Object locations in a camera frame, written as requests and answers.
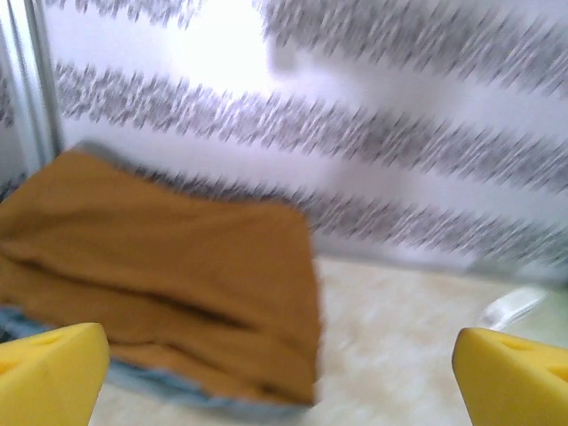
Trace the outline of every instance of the white wall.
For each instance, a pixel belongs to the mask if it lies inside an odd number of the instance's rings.
[[[568,4],[410,4],[45,0],[66,145],[290,199],[326,252],[564,280]]]

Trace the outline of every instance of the fluffy white rug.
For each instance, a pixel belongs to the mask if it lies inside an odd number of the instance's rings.
[[[451,353],[462,327],[510,285],[320,259],[320,403],[302,417],[240,422],[106,384],[90,426],[471,425]]]

